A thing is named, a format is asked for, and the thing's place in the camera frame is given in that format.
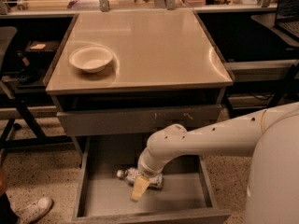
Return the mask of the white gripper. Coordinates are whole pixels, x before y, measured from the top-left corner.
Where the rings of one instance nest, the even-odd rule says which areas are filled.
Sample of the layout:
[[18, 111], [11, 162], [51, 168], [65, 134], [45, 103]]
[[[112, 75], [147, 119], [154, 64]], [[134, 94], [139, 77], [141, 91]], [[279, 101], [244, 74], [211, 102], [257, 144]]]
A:
[[137, 163], [137, 169], [142, 175], [138, 176], [135, 180], [131, 193], [131, 200], [133, 202], [138, 202], [149, 187], [150, 180], [148, 177], [155, 177], [160, 174], [164, 166], [164, 160], [155, 157], [147, 148], [142, 151]]

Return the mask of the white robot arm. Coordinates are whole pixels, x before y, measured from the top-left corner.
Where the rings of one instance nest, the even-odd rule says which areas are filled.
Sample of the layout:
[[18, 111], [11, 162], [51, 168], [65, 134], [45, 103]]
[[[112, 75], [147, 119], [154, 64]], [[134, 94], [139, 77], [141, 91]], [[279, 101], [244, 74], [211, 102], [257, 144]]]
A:
[[206, 127], [179, 124], [153, 133], [139, 156], [131, 199], [139, 201], [173, 159], [251, 156], [244, 224], [299, 224], [299, 104], [259, 110]]

